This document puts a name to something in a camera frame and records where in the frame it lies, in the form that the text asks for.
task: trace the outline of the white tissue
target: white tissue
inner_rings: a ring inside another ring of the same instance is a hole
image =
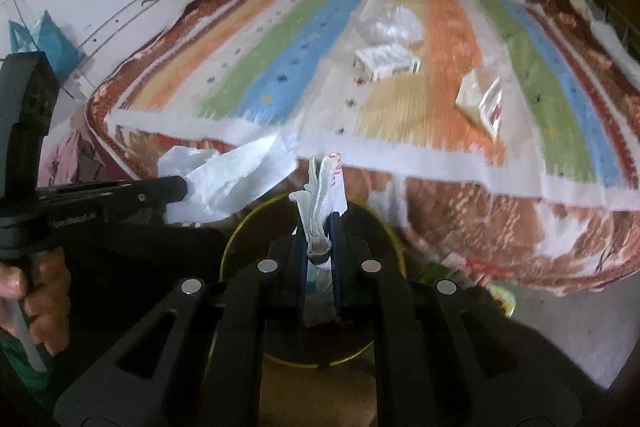
[[[158,160],[158,175],[179,175],[189,192],[168,204],[168,223],[210,223],[242,210],[296,169],[295,133],[280,131],[225,154],[174,146]]]
[[[309,258],[324,255],[331,249],[331,241],[324,233],[324,222],[332,212],[342,215],[347,210],[340,155],[322,158],[319,174],[316,174],[316,158],[311,156],[309,182],[304,190],[292,192],[289,199],[298,204],[300,221],[305,230],[307,255]]]
[[[309,182],[304,190],[292,192],[291,201],[298,204],[300,221],[305,231],[306,255],[312,261],[331,250],[331,241],[324,234],[324,222],[332,212],[340,215],[347,210],[340,155],[325,156],[316,174],[316,158],[309,160]],[[336,317],[331,259],[316,266],[307,261],[305,305],[302,321],[307,328],[331,322]]]

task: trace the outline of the mattress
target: mattress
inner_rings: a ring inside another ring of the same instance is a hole
[[[357,21],[409,7],[416,75],[369,83]],[[455,109],[491,64],[497,142]],[[306,158],[340,152],[348,197],[419,253],[474,277],[558,293],[640,268],[640,98],[569,0],[198,0],[87,105],[111,159],[156,175],[174,144],[221,152],[273,129]]]

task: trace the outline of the human hand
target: human hand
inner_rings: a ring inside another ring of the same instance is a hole
[[[69,311],[71,302],[67,293],[71,275],[65,266],[62,248],[41,254],[41,285],[27,295],[27,279],[24,273],[12,266],[0,263],[0,297],[24,299],[24,310],[36,317],[29,326],[33,340],[44,343],[52,355],[64,351],[69,343]],[[11,319],[0,300],[0,327],[15,336]]]

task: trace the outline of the yellow ring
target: yellow ring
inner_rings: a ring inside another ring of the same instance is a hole
[[[236,227],[236,229],[234,230],[234,233],[231,234],[231,237],[229,238],[229,242],[226,244],[225,251],[222,254],[222,260],[220,261],[220,280],[221,281],[225,280],[226,256],[229,254],[231,250],[231,244],[233,243],[233,240],[236,238],[236,235],[238,235],[238,232],[240,231],[240,229],[244,227],[246,222],[251,217],[257,214],[265,206],[275,203],[276,201],[280,201],[282,198],[286,198],[288,196],[289,195],[285,192],[284,194],[278,194],[277,196],[274,196],[270,200],[259,204],[254,208],[254,210],[249,212],[249,214]],[[394,250],[396,251],[396,258],[398,259],[398,269],[400,270],[400,273],[402,274],[403,277],[406,277],[406,264],[404,263],[404,249],[402,248],[402,244],[400,243],[400,240],[398,239],[398,236],[396,235],[396,233],[391,229],[391,227],[388,224],[386,224],[385,221],[383,221],[383,219],[377,213],[371,210],[368,206],[364,206],[362,204],[356,203],[355,201],[349,201],[349,203],[355,204],[356,206],[359,206],[360,208],[366,210],[369,214],[371,214],[377,220],[377,222],[380,224],[380,226],[388,236],[389,240],[391,241],[391,245],[393,246]],[[364,346],[362,349],[360,349],[353,355],[349,355],[348,357],[341,360],[337,360],[335,362],[330,362],[329,366],[334,367],[335,365],[340,365],[341,363],[349,362],[349,360],[353,360],[359,357],[362,353],[364,353],[367,349],[370,349],[372,346],[373,346],[373,341],[367,344],[366,346]],[[273,360],[273,362],[278,362],[278,363],[281,363],[282,365],[287,365],[289,367],[297,367],[299,369],[317,369],[318,367],[320,367],[319,364],[317,363],[296,363],[296,362],[289,362],[287,360],[278,359],[273,355],[264,355],[264,356],[269,360]]]

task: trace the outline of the blue stripe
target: blue stripe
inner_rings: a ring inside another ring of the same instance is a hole
[[[258,124],[287,121],[362,0],[327,0],[247,88],[231,116]]]
[[[624,176],[617,162],[618,155],[593,105],[591,105],[591,100],[582,90],[580,81],[575,77],[574,72],[565,62],[562,54],[553,42],[548,39],[538,21],[531,17],[522,6],[509,0],[502,0],[502,2],[509,15],[518,24],[527,29],[536,45],[536,49],[558,79],[578,121],[578,127],[584,137],[596,178],[606,187],[624,185]]]

